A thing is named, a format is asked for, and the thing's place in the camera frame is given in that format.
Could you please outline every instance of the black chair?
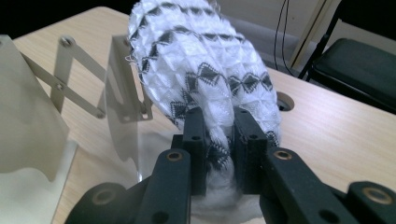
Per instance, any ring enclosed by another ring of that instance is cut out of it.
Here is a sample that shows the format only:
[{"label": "black chair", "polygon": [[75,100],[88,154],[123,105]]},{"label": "black chair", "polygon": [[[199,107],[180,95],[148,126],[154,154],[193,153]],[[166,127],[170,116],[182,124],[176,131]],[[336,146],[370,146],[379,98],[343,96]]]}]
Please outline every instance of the black chair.
[{"label": "black chair", "polygon": [[395,10],[395,0],[342,0],[298,78],[396,114],[395,55],[346,38],[325,50],[338,21],[396,40]]}]

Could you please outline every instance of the table surface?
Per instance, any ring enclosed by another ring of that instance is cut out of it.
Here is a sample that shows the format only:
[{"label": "table surface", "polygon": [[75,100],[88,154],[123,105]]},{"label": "table surface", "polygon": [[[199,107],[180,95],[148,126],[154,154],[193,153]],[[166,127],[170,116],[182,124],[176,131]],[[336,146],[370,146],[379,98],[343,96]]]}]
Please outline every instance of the table surface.
[{"label": "table surface", "polygon": [[[106,68],[111,37],[127,34],[128,19],[110,8],[96,7],[14,43],[52,73],[58,39],[71,35]],[[276,90],[294,102],[291,111],[281,112],[282,147],[297,152],[324,183],[342,191],[361,180],[396,190],[396,116],[270,68],[269,73]],[[69,86],[97,104],[104,84],[75,63]],[[178,130],[155,106],[153,113],[153,120],[139,122],[139,132],[170,141],[169,136]],[[136,183],[134,163],[118,158],[106,119],[97,119],[67,100],[62,116],[71,130],[69,138],[79,148],[54,223],[64,223],[80,197],[95,185],[118,182],[129,188]]]}]

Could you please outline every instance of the black cable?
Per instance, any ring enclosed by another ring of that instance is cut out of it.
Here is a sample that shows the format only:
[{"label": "black cable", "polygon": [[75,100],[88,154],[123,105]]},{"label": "black cable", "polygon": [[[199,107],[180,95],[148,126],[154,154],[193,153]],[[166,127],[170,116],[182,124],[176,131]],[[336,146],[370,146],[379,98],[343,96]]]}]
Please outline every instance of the black cable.
[{"label": "black cable", "polygon": [[276,62],[276,42],[277,42],[277,31],[279,30],[279,24],[280,24],[280,20],[282,19],[282,12],[283,12],[283,7],[285,6],[286,0],[283,1],[283,5],[282,8],[280,9],[280,14],[279,14],[279,20],[277,21],[277,27],[276,27],[276,32],[275,32],[275,42],[274,42],[274,62],[275,62],[275,68],[276,70],[278,70],[277,68],[277,62]]},{"label": "black cable", "polygon": [[283,38],[282,38],[282,60],[283,60],[283,64],[285,65],[286,70],[288,70],[288,72],[294,76],[294,74],[289,70],[288,66],[286,65],[286,61],[285,61],[285,53],[284,53],[284,49],[285,49],[285,34],[286,34],[286,25],[288,24],[288,14],[289,14],[289,0],[285,0],[288,1],[288,3],[286,4],[286,18],[285,18],[285,26],[283,28]]},{"label": "black cable", "polygon": [[277,67],[277,62],[276,62],[276,42],[277,42],[277,32],[279,30],[279,25],[280,21],[282,20],[282,13],[283,13],[283,8],[286,5],[286,19],[285,19],[285,25],[283,28],[283,37],[282,37],[282,60],[283,64],[285,65],[285,68],[288,70],[288,72],[293,76],[293,73],[289,70],[289,68],[286,66],[286,61],[285,61],[285,55],[284,55],[284,46],[285,46],[285,34],[286,34],[286,26],[288,24],[288,14],[289,14],[289,0],[283,1],[282,8],[280,9],[280,14],[279,14],[279,20],[277,22],[277,27],[276,27],[276,34],[275,34],[275,43],[274,43],[274,62],[275,62],[275,67],[276,70],[278,70]]}]

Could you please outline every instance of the black and white patterned cloth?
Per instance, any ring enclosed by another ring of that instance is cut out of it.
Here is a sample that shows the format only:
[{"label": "black and white patterned cloth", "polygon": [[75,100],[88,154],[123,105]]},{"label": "black and white patterned cloth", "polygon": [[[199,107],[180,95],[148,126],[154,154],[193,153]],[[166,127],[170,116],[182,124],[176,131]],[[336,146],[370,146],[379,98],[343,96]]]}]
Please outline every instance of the black and white patterned cloth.
[{"label": "black and white patterned cloth", "polygon": [[233,107],[248,110],[273,144],[280,139],[276,91],[260,55],[205,0],[141,0],[132,9],[129,40],[145,91],[166,117],[182,129],[186,111],[203,109],[211,169],[206,197],[195,207],[235,203]]}]

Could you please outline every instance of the translucent plastic sheet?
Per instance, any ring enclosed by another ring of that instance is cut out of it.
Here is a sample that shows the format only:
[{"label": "translucent plastic sheet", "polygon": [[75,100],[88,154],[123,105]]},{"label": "translucent plastic sheet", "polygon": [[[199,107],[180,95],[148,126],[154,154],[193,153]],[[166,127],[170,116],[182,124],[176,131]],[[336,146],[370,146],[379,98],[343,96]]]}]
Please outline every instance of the translucent plastic sheet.
[{"label": "translucent plastic sheet", "polygon": [[[138,130],[139,120],[151,119],[149,103],[141,103],[137,96],[125,35],[113,36],[106,70],[106,115],[114,147],[119,157],[134,160],[139,170]],[[142,110],[147,109],[143,118]]]},{"label": "translucent plastic sheet", "polygon": [[12,40],[0,40],[0,173],[33,167],[52,180],[68,128]]},{"label": "translucent plastic sheet", "polygon": [[77,143],[6,35],[0,91],[0,223],[51,223]]}]

